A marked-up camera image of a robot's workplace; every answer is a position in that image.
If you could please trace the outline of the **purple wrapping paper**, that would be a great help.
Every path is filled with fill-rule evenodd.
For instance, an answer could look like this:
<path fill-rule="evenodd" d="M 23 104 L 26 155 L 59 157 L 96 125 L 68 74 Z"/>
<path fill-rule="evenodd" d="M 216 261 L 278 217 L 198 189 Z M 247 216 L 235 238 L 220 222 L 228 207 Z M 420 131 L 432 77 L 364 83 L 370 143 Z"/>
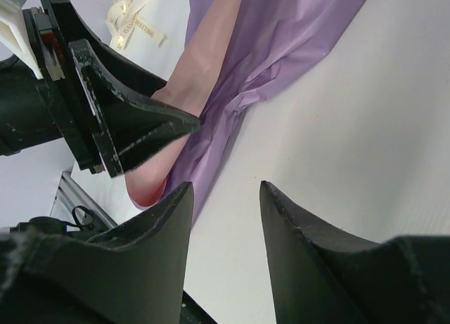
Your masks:
<path fill-rule="evenodd" d="M 242 0 L 201 125 L 169 175 L 193 184 L 197 216 L 248 106 L 273 98 L 323 60 L 366 0 Z"/>

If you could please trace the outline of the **pink wrapping paper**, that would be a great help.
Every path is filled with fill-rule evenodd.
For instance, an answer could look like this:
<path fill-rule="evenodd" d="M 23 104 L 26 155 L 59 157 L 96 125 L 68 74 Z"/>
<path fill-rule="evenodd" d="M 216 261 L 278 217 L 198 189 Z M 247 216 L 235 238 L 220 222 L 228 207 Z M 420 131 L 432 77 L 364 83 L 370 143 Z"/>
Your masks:
<path fill-rule="evenodd" d="M 165 87 L 153 98 L 200 116 L 217 83 L 242 0 L 189 0 L 185 49 Z M 177 139 L 125 176 L 135 205 L 150 207 L 163 195 L 169 173 L 188 138 Z"/>

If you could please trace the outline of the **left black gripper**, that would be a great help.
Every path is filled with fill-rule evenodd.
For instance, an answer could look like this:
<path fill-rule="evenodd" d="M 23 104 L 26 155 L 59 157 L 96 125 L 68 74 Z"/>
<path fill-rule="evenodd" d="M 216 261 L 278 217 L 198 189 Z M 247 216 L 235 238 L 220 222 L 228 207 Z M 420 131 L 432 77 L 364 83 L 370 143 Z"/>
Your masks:
<path fill-rule="evenodd" d="M 70 0 L 39 1 L 22 12 L 37 90 L 80 169 L 121 176 L 199 128 L 196 116 L 148 97 L 167 82 L 104 44 Z"/>

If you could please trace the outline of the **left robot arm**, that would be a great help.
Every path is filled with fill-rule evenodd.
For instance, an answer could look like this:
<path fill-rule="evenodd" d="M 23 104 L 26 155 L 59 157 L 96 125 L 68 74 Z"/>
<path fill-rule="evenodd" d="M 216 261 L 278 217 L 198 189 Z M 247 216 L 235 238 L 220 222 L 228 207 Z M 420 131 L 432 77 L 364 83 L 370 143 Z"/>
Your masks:
<path fill-rule="evenodd" d="M 70 0 L 1 0 L 1 154 L 65 139 L 81 169 L 121 176 L 199 119 L 153 98 L 165 81 L 104 44 Z"/>

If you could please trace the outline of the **cream printed ribbon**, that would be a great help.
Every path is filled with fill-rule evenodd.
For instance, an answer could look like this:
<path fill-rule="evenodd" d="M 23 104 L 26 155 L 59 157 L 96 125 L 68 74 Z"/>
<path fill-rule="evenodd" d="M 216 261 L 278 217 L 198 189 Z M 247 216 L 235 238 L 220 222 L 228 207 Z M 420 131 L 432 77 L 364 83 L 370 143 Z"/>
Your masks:
<path fill-rule="evenodd" d="M 135 29 L 141 30 L 150 37 L 158 47 L 164 44 L 167 36 L 160 30 L 148 24 L 140 16 L 141 10 L 151 0 L 112 0 L 113 5 L 107 12 L 105 23 L 110 31 L 109 47 L 123 52 Z"/>

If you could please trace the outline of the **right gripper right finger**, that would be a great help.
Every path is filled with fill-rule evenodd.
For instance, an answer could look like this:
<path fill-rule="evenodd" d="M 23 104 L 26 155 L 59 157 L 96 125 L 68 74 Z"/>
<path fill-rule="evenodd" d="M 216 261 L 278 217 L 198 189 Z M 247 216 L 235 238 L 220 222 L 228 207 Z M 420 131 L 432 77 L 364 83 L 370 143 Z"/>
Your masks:
<path fill-rule="evenodd" d="M 376 243 L 259 190 L 278 323 L 448 323 L 449 237 Z"/>

